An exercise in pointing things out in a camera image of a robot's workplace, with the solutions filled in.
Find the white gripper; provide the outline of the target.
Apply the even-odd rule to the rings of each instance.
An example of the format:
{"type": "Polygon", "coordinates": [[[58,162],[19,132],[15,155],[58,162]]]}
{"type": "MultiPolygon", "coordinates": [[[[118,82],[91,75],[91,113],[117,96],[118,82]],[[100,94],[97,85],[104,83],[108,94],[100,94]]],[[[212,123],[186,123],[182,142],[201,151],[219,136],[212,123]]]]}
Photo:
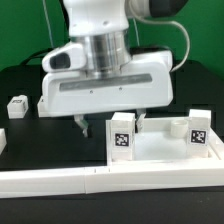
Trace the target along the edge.
{"type": "MultiPolygon", "coordinates": [[[[172,53],[165,50],[135,54],[110,77],[89,78],[81,71],[49,73],[42,82],[44,105],[52,117],[75,115],[75,123],[88,137],[85,114],[169,105],[173,99],[172,65],[172,53]]],[[[145,111],[137,112],[137,133],[145,116],[145,111]]]]}

